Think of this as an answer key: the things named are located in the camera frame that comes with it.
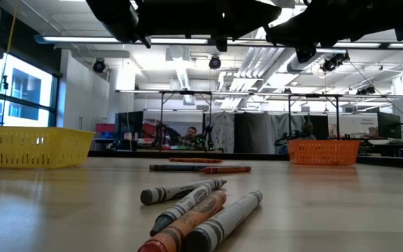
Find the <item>gray crayon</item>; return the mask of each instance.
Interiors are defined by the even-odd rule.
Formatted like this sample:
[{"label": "gray crayon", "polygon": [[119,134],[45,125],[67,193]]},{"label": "gray crayon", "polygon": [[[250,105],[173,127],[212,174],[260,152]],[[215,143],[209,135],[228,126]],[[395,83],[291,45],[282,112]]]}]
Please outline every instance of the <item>gray crayon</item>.
[{"label": "gray crayon", "polygon": [[179,202],[162,212],[155,220],[155,225],[150,231],[150,236],[152,237],[158,232],[161,232],[161,230],[166,228],[168,225],[171,225],[174,221],[176,221],[176,219],[186,214],[186,212],[206,199],[211,191],[212,189],[209,184],[202,184],[190,194],[186,195]]},{"label": "gray crayon", "polygon": [[205,181],[189,183],[187,185],[171,186],[168,188],[160,187],[145,189],[141,192],[141,202],[143,204],[149,205],[172,199],[180,199],[188,195],[195,188],[201,186],[204,183],[209,184],[212,190],[217,190],[225,185],[226,182],[227,181],[223,179],[209,179]]},{"label": "gray crayon", "polygon": [[186,236],[183,252],[212,252],[261,201],[262,193],[254,190],[227,206]]},{"label": "gray crayon", "polygon": [[217,165],[151,164],[150,170],[157,172],[198,172],[207,167],[217,167]]}]

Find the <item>crayon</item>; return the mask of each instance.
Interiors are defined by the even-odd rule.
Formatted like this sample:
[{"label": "crayon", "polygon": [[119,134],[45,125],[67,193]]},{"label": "crayon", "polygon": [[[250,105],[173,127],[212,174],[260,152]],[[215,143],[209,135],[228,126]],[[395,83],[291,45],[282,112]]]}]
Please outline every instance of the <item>crayon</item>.
[{"label": "crayon", "polygon": [[216,163],[216,164],[223,162],[223,160],[213,160],[213,159],[207,159],[207,158],[176,158],[176,157],[169,158],[169,161],[170,162],[205,162],[205,163]]},{"label": "crayon", "polygon": [[155,225],[150,231],[150,236],[156,235],[168,225],[172,224],[183,214],[186,214],[192,207],[198,205],[201,201],[206,199],[211,193],[212,189],[209,184],[202,184],[190,194],[186,195],[179,202],[175,203],[169,209],[161,213],[155,220]]},{"label": "crayon", "polygon": [[209,179],[204,181],[192,182],[186,185],[171,186],[168,188],[160,187],[145,189],[141,192],[141,202],[143,204],[149,205],[172,199],[180,199],[188,195],[195,188],[201,186],[204,183],[209,184],[212,190],[217,190],[225,185],[226,182],[227,181],[223,179]]},{"label": "crayon", "polygon": [[204,172],[206,174],[251,172],[251,167],[207,167],[201,169],[200,172]]},{"label": "crayon", "polygon": [[192,210],[146,241],[138,252],[180,251],[184,237],[200,223],[218,213],[226,200],[226,194],[220,190],[211,193]]},{"label": "crayon", "polygon": [[212,252],[261,201],[262,193],[254,190],[227,206],[187,235],[183,252]]},{"label": "crayon", "polygon": [[181,165],[181,164],[151,164],[150,170],[156,172],[198,172],[207,167],[217,167],[209,164],[205,165]]}]

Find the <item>wooden table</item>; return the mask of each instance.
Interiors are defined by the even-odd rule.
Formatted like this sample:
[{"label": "wooden table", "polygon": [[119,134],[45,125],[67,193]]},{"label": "wooden table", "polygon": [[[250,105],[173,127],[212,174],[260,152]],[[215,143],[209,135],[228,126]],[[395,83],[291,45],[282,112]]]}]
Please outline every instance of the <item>wooden table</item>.
[{"label": "wooden table", "polygon": [[166,160],[89,158],[51,171],[0,169],[0,251],[136,251],[171,202],[143,206],[145,188],[227,179],[228,201],[253,189],[261,206],[216,251],[403,252],[403,169],[253,167],[226,176],[149,172]]}]

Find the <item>plastic basket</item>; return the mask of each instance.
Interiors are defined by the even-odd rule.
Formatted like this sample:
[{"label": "plastic basket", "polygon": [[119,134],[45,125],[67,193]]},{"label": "plastic basket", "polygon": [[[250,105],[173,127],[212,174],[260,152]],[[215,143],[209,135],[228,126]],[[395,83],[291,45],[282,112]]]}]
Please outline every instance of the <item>plastic basket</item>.
[{"label": "plastic basket", "polygon": [[292,140],[290,161],[299,165],[354,165],[360,141]]},{"label": "plastic basket", "polygon": [[0,127],[0,167],[48,168],[86,161],[94,132],[41,127]]}]

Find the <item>brown crayon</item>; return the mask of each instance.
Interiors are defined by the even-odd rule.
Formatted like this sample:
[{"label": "brown crayon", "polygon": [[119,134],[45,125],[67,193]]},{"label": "brown crayon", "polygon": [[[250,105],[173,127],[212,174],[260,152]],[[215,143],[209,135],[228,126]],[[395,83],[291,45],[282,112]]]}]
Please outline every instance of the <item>brown crayon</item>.
[{"label": "brown crayon", "polygon": [[175,220],[163,231],[146,241],[138,252],[178,252],[184,237],[222,208],[227,196],[223,191],[211,193],[204,201]]},{"label": "brown crayon", "polygon": [[206,174],[251,172],[251,167],[207,167],[200,170]]},{"label": "brown crayon", "polygon": [[214,160],[214,159],[207,159],[207,158],[177,158],[171,157],[169,158],[170,162],[204,162],[204,163],[211,163],[211,164],[220,164],[223,160]]}]

